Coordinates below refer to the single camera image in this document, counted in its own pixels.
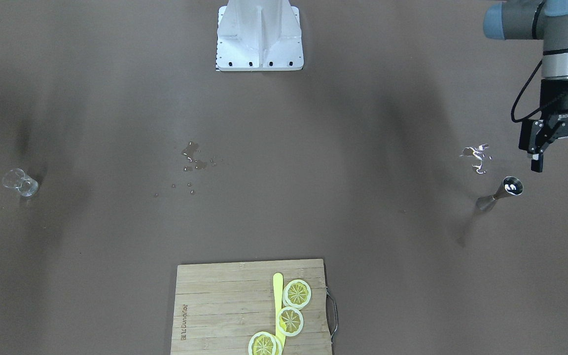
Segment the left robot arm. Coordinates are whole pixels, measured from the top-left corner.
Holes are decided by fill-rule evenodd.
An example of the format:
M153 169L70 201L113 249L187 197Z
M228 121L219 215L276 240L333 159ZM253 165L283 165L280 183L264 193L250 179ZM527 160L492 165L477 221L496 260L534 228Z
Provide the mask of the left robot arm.
M542 58L530 79L541 74L539 104L527 115L511 120L521 123L519 148L531 159L531 170L543 171L547 148L568 139L568 0L503 0L483 16L483 34L497 40L541 40Z

